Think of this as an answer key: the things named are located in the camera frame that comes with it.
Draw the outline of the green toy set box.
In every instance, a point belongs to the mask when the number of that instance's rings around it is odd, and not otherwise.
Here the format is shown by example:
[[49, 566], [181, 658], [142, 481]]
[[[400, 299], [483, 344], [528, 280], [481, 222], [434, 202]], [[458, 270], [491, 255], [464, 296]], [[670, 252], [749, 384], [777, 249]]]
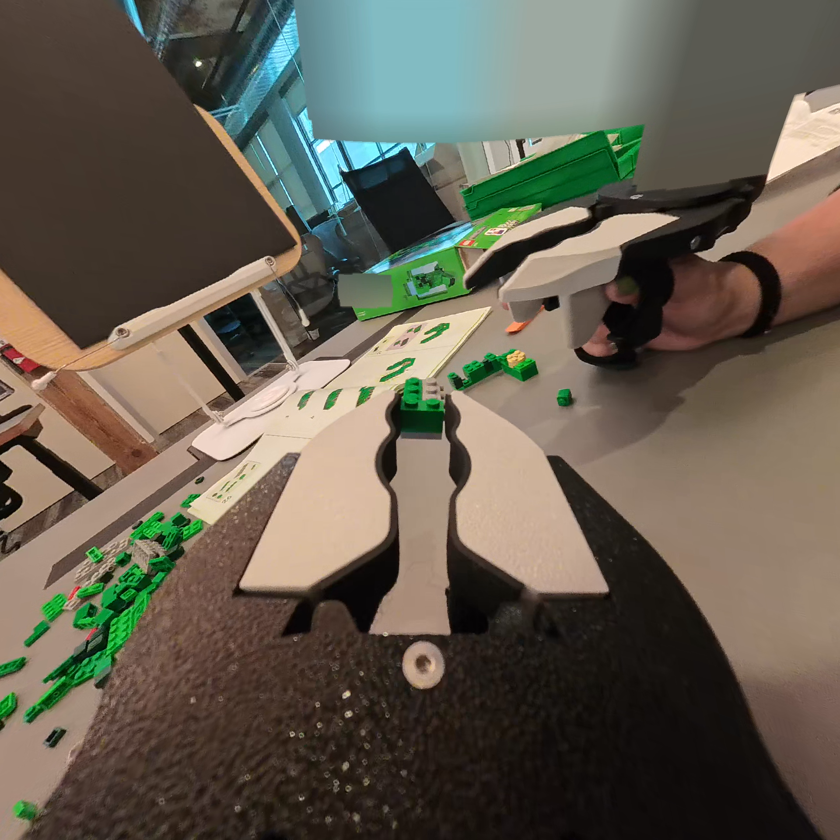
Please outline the green toy set box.
[[463, 297], [469, 293], [467, 269], [503, 235], [541, 210], [540, 203], [498, 209], [477, 222], [441, 230], [365, 273], [340, 275], [339, 304], [366, 321]]

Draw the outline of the white paper stack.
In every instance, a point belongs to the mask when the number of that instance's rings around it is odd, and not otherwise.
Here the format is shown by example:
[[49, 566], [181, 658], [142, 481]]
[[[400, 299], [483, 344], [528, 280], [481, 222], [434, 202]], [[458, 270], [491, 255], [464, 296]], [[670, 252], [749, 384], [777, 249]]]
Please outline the white paper stack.
[[839, 145], [839, 86], [794, 97], [770, 163], [767, 183]]

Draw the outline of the green plastic crates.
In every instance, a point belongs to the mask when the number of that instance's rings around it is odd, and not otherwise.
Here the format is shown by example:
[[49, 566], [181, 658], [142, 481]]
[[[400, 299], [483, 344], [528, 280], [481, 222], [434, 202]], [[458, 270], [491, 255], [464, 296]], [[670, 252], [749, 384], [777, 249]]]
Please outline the green plastic crates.
[[634, 174], [643, 134], [642, 124], [595, 131], [556, 150], [533, 154], [463, 189], [465, 210], [477, 220], [502, 208], [546, 208], [596, 193]]

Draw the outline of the building instruction booklet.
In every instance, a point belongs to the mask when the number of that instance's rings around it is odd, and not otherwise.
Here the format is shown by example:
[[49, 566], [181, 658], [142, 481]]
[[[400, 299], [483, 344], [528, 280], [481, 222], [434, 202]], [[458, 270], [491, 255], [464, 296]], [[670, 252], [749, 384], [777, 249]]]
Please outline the building instruction booklet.
[[330, 383], [298, 385], [244, 459], [203, 494], [182, 504], [191, 519], [212, 524], [232, 509], [285, 455], [297, 454], [337, 419], [412, 377], [435, 378], [457, 349], [490, 314], [463, 311], [391, 329], [374, 347]]

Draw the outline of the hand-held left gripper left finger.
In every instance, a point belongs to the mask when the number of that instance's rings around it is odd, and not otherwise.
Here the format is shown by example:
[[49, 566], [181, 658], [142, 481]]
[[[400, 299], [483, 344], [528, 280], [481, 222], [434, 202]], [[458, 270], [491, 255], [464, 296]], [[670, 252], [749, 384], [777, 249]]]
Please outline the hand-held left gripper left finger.
[[247, 595], [319, 599], [374, 563], [398, 562], [400, 396], [373, 395], [302, 450], [243, 572]]

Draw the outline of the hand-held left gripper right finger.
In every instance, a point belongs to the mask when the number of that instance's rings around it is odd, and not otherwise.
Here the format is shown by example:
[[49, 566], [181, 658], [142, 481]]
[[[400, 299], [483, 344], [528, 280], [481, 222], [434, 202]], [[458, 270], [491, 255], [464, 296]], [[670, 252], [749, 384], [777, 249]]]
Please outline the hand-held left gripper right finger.
[[449, 397], [454, 546], [541, 600], [604, 597], [608, 584], [548, 457], [530, 436], [462, 392]]

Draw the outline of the wooden post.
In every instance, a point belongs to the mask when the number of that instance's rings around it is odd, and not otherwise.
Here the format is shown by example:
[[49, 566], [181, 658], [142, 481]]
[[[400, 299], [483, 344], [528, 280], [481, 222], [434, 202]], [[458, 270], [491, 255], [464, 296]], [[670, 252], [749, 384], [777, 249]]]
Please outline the wooden post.
[[81, 375], [60, 371], [47, 383], [37, 385], [49, 371], [38, 367], [24, 378], [43, 400], [55, 409], [86, 440], [121, 469], [124, 475], [148, 464], [158, 451], [120, 416]]

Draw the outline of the green grey brick assembly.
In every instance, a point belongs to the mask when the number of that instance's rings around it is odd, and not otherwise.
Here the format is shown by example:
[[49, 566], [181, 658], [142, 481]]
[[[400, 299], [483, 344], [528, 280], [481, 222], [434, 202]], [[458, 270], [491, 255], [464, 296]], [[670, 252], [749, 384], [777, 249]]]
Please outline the green grey brick assembly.
[[433, 378], [410, 377], [402, 388], [401, 432], [407, 436], [440, 437], [445, 430], [445, 391]]

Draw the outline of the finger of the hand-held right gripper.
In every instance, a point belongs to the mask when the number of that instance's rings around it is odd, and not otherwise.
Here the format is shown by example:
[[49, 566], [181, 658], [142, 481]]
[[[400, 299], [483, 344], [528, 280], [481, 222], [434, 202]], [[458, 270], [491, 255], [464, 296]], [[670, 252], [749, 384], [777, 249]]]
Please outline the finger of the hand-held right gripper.
[[511, 312], [545, 298], [567, 298], [599, 287], [616, 276], [622, 248], [677, 220], [676, 215], [617, 215], [592, 231], [565, 239], [523, 260], [500, 288]]
[[570, 206], [512, 228], [486, 250], [464, 274], [468, 291], [483, 288], [520, 268], [526, 258], [568, 238], [589, 233], [600, 220], [590, 208]]

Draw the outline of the brown-top background desk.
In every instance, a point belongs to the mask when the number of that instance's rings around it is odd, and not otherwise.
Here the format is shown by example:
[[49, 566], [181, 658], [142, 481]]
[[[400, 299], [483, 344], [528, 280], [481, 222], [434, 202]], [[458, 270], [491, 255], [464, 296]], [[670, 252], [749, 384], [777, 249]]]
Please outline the brown-top background desk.
[[15, 447], [21, 447], [46, 467], [53, 476], [81, 494], [86, 500], [98, 497], [103, 489], [38, 441], [43, 431], [40, 417], [45, 409], [46, 407], [42, 404], [24, 405], [11, 413], [1, 415], [1, 455], [5, 455]]

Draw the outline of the wood-backed black panel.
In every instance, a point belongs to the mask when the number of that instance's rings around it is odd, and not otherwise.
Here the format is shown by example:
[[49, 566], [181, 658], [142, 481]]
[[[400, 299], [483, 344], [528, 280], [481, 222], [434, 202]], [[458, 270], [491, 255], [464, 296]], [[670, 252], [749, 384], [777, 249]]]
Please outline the wood-backed black panel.
[[110, 364], [295, 267], [298, 232], [114, 2], [1, 3], [2, 338]]

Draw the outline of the black office chair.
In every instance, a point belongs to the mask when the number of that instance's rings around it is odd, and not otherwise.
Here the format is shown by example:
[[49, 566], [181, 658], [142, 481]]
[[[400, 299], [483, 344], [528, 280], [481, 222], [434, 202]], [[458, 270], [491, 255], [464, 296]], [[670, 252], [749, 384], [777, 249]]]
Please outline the black office chair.
[[340, 176], [388, 255], [457, 223], [407, 149]]

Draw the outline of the grey desk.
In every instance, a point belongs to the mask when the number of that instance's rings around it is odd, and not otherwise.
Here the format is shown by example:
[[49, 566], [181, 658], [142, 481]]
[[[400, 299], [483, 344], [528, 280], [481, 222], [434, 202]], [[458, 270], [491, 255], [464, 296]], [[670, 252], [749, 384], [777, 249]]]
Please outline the grey desk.
[[[454, 546], [440, 437], [395, 442], [398, 579], [357, 631], [337, 602], [237, 595], [294, 463], [188, 544], [103, 690], [30, 724], [82, 638], [29, 650], [83, 550], [171, 514], [247, 455], [186, 443], [2, 562], [2, 838], [838, 838], [838, 310], [597, 370], [561, 310], [493, 307], [447, 369], [516, 347], [539, 374], [466, 395], [548, 456], [608, 584], [541, 600]], [[569, 388], [574, 404], [560, 407]]]

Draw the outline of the black wristband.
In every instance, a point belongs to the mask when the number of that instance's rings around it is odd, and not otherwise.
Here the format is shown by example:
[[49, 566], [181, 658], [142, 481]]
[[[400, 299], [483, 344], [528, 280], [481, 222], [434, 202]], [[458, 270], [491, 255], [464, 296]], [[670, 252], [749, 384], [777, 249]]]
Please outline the black wristband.
[[755, 317], [739, 337], [750, 339], [764, 335], [773, 326], [782, 303], [782, 284], [777, 269], [766, 257], [751, 250], [733, 252], [719, 261], [743, 266], [759, 289], [759, 307]]

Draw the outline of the pile of green bricks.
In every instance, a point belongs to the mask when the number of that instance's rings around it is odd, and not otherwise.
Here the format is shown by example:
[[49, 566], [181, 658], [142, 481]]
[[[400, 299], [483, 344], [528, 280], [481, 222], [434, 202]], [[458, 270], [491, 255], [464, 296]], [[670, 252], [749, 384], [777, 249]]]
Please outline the pile of green bricks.
[[32, 648], [64, 615], [82, 634], [77, 646], [42, 679], [43, 692], [24, 710], [30, 724], [55, 708], [73, 690], [91, 682], [104, 688], [152, 596], [162, 587], [197, 536], [203, 520], [192, 510], [200, 497], [193, 492], [171, 515], [150, 513], [127, 535], [84, 552], [69, 593], [59, 592], [40, 607], [41, 620], [24, 640]]

